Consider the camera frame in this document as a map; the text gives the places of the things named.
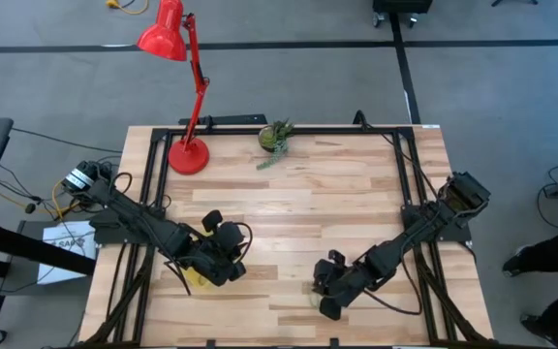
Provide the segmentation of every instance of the black metal frame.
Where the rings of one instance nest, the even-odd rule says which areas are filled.
[[[423,184],[423,178],[420,175],[419,168],[419,157],[417,146],[415,143],[415,133],[413,128],[410,126],[400,126],[400,127],[371,127],[368,126],[364,116],[362,113],[357,113],[355,120],[353,122],[356,126],[344,126],[344,127],[295,127],[293,129],[294,135],[391,135],[392,142],[394,145],[395,151],[395,159],[397,162],[397,168],[399,172],[399,180],[402,188],[402,194],[404,197],[404,204],[405,206],[412,205],[411,199],[411,187],[409,183],[409,178],[406,173],[406,165],[404,163],[404,157],[402,152],[402,144],[400,141],[400,136],[408,142],[409,152],[411,155],[411,159],[413,159],[413,168],[415,171],[415,178],[416,178],[416,185],[418,189],[418,196],[421,203],[425,202],[425,186]],[[196,129],[195,134],[197,136],[240,136],[240,135],[257,135],[261,128],[255,126],[249,127],[220,127],[215,128],[212,125],[206,125],[205,128]],[[186,129],[167,129],[167,128],[155,128],[152,130],[151,138],[150,138],[150,146],[148,148],[148,155],[147,155],[147,162],[145,165],[145,173],[143,175],[143,182],[141,185],[141,194],[139,201],[142,204],[147,205],[148,196],[149,196],[149,189],[150,189],[150,181],[153,175],[153,168],[156,162],[156,153],[158,149],[159,142],[164,142],[163,148],[163,157],[161,159],[161,165],[158,175],[158,184],[156,189],[156,196],[153,202],[153,205],[160,205],[162,202],[162,198],[165,194],[165,184],[167,180],[167,174],[169,170],[168,164],[168,152],[173,142],[173,139],[176,136],[183,136],[186,133]],[[438,252],[438,246],[436,241],[431,241],[429,243],[430,254],[432,258],[432,264],[434,267],[435,275],[440,283],[440,286],[446,290],[445,287],[445,277],[443,275],[443,267],[441,264],[440,254]],[[136,267],[137,261],[137,251],[139,250],[138,245],[133,245],[129,261],[127,263],[127,268],[125,271],[125,279],[124,279],[124,290],[127,289],[127,285],[130,285]],[[422,251],[420,247],[415,248],[415,255],[416,257],[422,258]],[[135,325],[133,327],[133,342],[140,344],[140,339],[143,330],[143,321],[145,315],[145,306],[147,305],[147,297],[149,293],[149,284],[150,278],[147,277],[139,290],[139,303],[137,308],[137,314],[135,318]],[[428,338],[430,342],[438,340],[438,335],[436,331],[436,323],[434,318],[434,312],[432,309],[432,302],[430,299],[430,294],[428,292],[428,286],[425,280],[422,279],[421,276],[418,278],[419,287],[420,287],[420,296],[423,301],[423,312],[426,322],[426,328],[428,332]],[[450,319],[449,315],[443,309],[443,314],[445,317],[445,324],[448,331],[447,338],[450,340],[456,340],[455,336],[455,327]],[[119,320],[118,327],[115,329],[115,335],[113,338],[114,343],[127,343],[130,344],[130,341],[123,341],[123,324],[125,322],[125,316]],[[206,347],[214,347],[212,344],[212,340],[208,341],[208,345]],[[338,341],[336,338],[332,338],[330,342],[330,347],[337,347],[339,348]],[[311,346],[310,348],[327,348],[327,346]],[[342,348],[388,348],[388,346],[342,346]]]

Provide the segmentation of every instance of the wooden table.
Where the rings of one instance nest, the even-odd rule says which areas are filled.
[[[140,196],[151,130],[129,128],[124,146],[120,171],[133,175],[127,194],[135,200]],[[438,188],[450,174],[442,132],[415,126],[415,134],[422,168]],[[257,171],[256,165],[268,154],[255,136],[201,139],[211,156],[202,172],[183,176],[169,170],[165,193],[173,203],[168,217],[201,230],[202,217],[216,208],[226,220],[251,225],[255,237],[244,259],[247,274],[220,288],[193,289],[193,296],[187,297],[177,278],[163,266],[164,257],[157,254],[142,345],[205,345],[207,339],[217,339],[217,345],[328,345],[331,337],[338,337],[342,345],[428,342],[423,316],[401,315],[361,296],[335,322],[318,312],[318,300],[310,292],[314,265],[329,249],[338,249],[352,260],[403,231],[399,215],[403,197],[389,143],[377,135],[296,136],[290,139],[287,158]],[[152,190],[156,189],[158,160]],[[413,172],[407,169],[416,198]],[[455,242],[439,246],[449,295],[475,328],[491,337],[473,257]],[[114,245],[100,250],[81,340],[105,319],[119,249]],[[413,254],[406,257],[417,278]],[[401,269],[377,295],[403,308],[417,308]],[[432,298],[441,317],[440,310],[436,311],[439,304]],[[124,339],[131,338],[136,306],[133,300]],[[439,319],[437,325],[439,336],[444,337],[443,321]]]

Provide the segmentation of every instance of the black chair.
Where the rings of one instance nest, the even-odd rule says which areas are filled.
[[[495,2],[492,3],[492,7],[496,7],[497,5],[499,5],[501,3],[501,1],[503,0],[496,0]],[[531,4],[533,5],[538,5],[538,0],[529,0],[531,1]]]
[[[426,14],[431,5],[432,0],[374,0],[374,27],[378,28],[387,14],[408,14],[408,27],[412,28],[419,14]]]

